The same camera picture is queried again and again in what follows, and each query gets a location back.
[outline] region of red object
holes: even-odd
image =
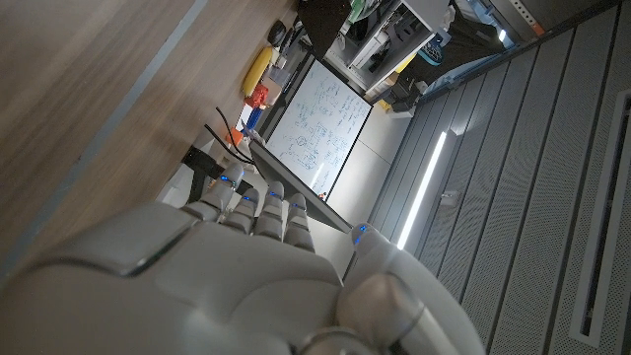
[[[256,88],[254,88],[254,92],[249,98],[245,99],[245,103],[250,105],[252,108],[259,107],[261,104],[265,102],[267,99],[267,93],[269,90],[265,88],[262,84],[256,84]]]
[[[226,134],[226,142],[231,143],[232,145],[236,145],[238,146],[239,143],[241,143],[241,141],[244,139],[244,134],[239,132],[237,130],[237,128],[232,127],[230,129],[231,133],[233,134],[233,137],[235,138],[236,142],[234,142],[231,138],[230,138],[230,133]]]

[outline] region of whiteboard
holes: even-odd
[[[314,61],[266,148],[316,194],[329,195],[370,110]]]

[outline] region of orange object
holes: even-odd
[[[530,27],[536,33],[537,36],[543,36],[543,34],[545,34],[545,30],[539,23],[534,23],[530,25]]]
[[[230,131],[233,133],[233,137],[235,138],[236,142],[232,141],[232,139],[230,138],[230,133],[226,134],[226,142],[231,143],[232,145],[238,146],[239,143],[241,143],[241,141],[244,140],[244,134],[239,132],[237,128],[235,127],[232,127]]]
[[[269,90],[265,88],[264,85],[260,83],[256,84],[256,88],[254,88],[254,92],[249,98],[245,99],[245,103],[251,107],[256,108],[265,102],[265,99],[267,99],[268,92]]]

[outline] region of metal panel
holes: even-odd
[[[452,120],[452,124],[449,127],[453,133],[457,136],[456,146],[454,147],[454,152],[457,152],[460,148],[460,144],[462,144],[462,134],[466,129],[466,126],[471,118],[471,113],[473,112],[473,108],[475,107],[475,103],[477,102],[477,98],[480,95],[480,89],[482,88],[482,83],[484,83],[484,75],[479,76],[472,81],[466,84],[466,88],[464,89],[464,93],[460,99],[460,103],[457,106],[456,114],[454,115],[454,119]],[[425,246],[425,240],[427,239],[427,235],[430,230],[431,222],[434,220],[434,216],[438,210],[438,206],[440,205],[440,195],[443,191],[445,191],[445,186],[447,185],[447,179],[454,167],[454,162],[456,161],[456,154],[452,154],[450,161],[448,162],[447,170],[445,171],[445,178],[441,181],[440,187],[438,189],[439,193],[434,201],[431,211],[428,217],[428,220],[423,224],[423,228],[421,226],[414,224],[412,226],[412,230],[410,232],[410,236],[419,235],[418,244],[416,246],[416,252],[414,252],[415,257],[419,257],[421,250]]]
[[[414,147],[416,147],[416,142],[418,142],[418,137],[421,135],[423,131],[423,127],[425,126],[425,122],[427,121],[427,117],[432,110],[432,106],[434,102],[426,103],[422,108],[416,109],[414,117],[412,118],[413,126],[410,129],[410,134],[405,141],[404,145],[399,148],[401,153],[397,158],[395,164],[392,165],[390,170],[392,173],[390,174],[389,180],[386,182],[386,189],[383,193],[383,198],[379,204],[379,208],[377,209],[377,213],[375,213],[375,217],[373,218],[373,226],[378,230],[384,225],[384,220],[386,219],[387,211],[392,204],[392,200],[394,199],[394,194],[398,189],[398,185],[401,182],[403,177],[403,173],[407,170],[407,165],[410,162],[410,158],[412,157],[412,152],[414,151]]]
[[[392,200],[391,205],[387,210],[386,219],[384,220],[384,224],[380,228],[380,232],[386,238],[390,239],[392,236],[392,230],[394,229],[394,225],[396,224],[396,220],[398,219],[401,205],[405,201],[405,197],[409,193],[409,186],[414,179],[414,174],[418,170],[418,166],[421,164],[425,153],[428,151],[428,147],[430,144],[430,138],[436,129],[436,125],[441,116],[441,112],[443,111],[443,107],[445,106],[445,102],[447,101],[449,94],[443,95],[434,100],[434,105],[432,106],[432,110],[430,111],[429,116],[425,122],[425,126],[420,134],[417,136],[416,145],[414,147],[414,151],[412,152],[412,156],[410,157],[410,161],[403,172],[401,180],[396,187],[396,193],[394,194],[394,199]]]
[[[485,345],[489,344],[500,310],[568,46],[567,38],[558,37],[542,45],[537,54],[515,134],[462,298],[462,306]]]
[[[491,353],[541,353],[551,330],[608,50],[588,25],[573,42]]]
[[[440,113],[438,123],[433,129],[428,129],[426,126],[423,133],[421,133],[420,139],[425,143],[425,150],[422,155],[415,155],[410,161],[410,165],[403,176],[403,180],[401,181],[401,186],[399,187],[392,206],[390,207],[387,223],[384,224],[384,230],[386,230],[389,235],[392,235],[395,240],[401,233],[401,229],[403,228],[403,224],[405,223],[405,219],[407,218],[410,207],[413,203],[416,190],[427,171],[427,165],[432,158],[434,147],[436,147],[436,143],[438,142],[441,133],[447,131],[452,124],[454,114],[456,113],[457,106],[460,102],[460,98],[462,97],[462,92],[464,92],[464,87],[450,92],[447,97],[447,101],[443,106],[443,110]],[[418,243],[416,238],[412,238],[410,242]]]
[[[466,192],[507,67],[508,63],[504,63],[486,75],[466,132],[464,132],[462,144],[457,152],[446,190]],[[459,207],[441,206],[432,222],[432,228],[419,260],[434,274],[438,272],[442,263],[459,210]]]
[[[565,51],[558,53],[561,54],[562,67]],[[464,196],[445,253],[445,261],[438,273],[439,280],[459,301],[462,299],[462,292],[486,223],[504,158],[511,144],[535,55],[536,51],[531,50],[513,59],[509,64],[500,97],[473,170],[471,183]]]
[[[593,34],[597,34],[600,40],[609,44],[613,28],[614,10],[610,10],[599,17],[590,20],[582,27],[591,26]],[[572,312],[576,302],[578,285],[581,277],[581,267],[584,262],[586,245],[590,231],[590,224],[596,202],[596,188],[599,183],[604,152],[609,140],[609,126],[615,106],[617,93],[631,88],[631,77],[622,74],[627,73],[631,67],[631,4],[626,3],[622,7],[618,29],[615,36],[615,47],[611,54],[608,77],[604,89],[601,109],[598,116],[598,124],[588,166],[585,188],[581,199],[581,207],[577,217],[572,247],[568,257],[568,265],[563,281],[563,289],[560,296],[558,313],[554,332],[552,334],[550,350],[559,354],[612,354],[619,353],[619,342],[622,341],[624,332],[625,315],[628,311],[629,287],[631,277],[629,272],[629,250],[631,250],[631,200],[629,188],[626,189],[622,211],[622,220],[619,227],[617,246],[611,269],[611,283],[606,299],[604,322],[602,333],[597,348],[578,341],[568,336]],[[602,74],[603,68],[596,72]]]

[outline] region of green object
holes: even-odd
[[[348,16],[348,22],[354,24],[364,11],[366,0],[351,0],[351,14]]]

